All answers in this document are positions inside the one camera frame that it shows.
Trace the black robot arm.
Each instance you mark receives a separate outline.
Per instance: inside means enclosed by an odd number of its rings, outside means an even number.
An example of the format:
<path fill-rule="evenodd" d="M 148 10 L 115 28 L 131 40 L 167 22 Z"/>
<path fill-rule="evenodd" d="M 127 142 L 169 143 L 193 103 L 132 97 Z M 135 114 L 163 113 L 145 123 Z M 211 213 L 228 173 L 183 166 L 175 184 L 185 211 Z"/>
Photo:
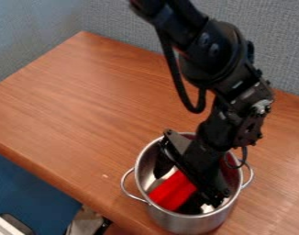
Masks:
<path fill-rule="evenodd" d="M 223 169 L 240 164 L 228 150 L 247 151 L 261 138 L 261 123 L 271 111 L 273 93 L 253 66 L 253 44 L 237 27 L 199 12 L 188 0 L 128 0 L 129 7 L 156 29 L 177 94 L 187 110 L 201 113 L 205 93 L 215 94 L 208 118 L 191 140 L 165 130 L 157 143 L 153 174 L 176 173 L 149 193 L 165 209 L 201 213 L 231 196 Z"/>

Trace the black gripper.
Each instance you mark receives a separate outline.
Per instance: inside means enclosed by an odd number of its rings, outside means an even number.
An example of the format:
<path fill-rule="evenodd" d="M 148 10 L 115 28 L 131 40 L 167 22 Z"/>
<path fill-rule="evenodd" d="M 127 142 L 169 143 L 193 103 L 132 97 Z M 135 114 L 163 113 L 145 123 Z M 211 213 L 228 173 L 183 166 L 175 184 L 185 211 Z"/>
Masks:
<path fill-rule="evenodd" d="M 171 129 L 164 130 L 157 146 L 155 178 L 161 178 L 176 167 L 197 187 L 197 190 L 180 192 L 177 212 L 199 215 L 204 212 L 203 206 L 217 208 L 231 195 L 220 172 L 224 153 L 207 147 L 200 138 L 191 139 Z"/>

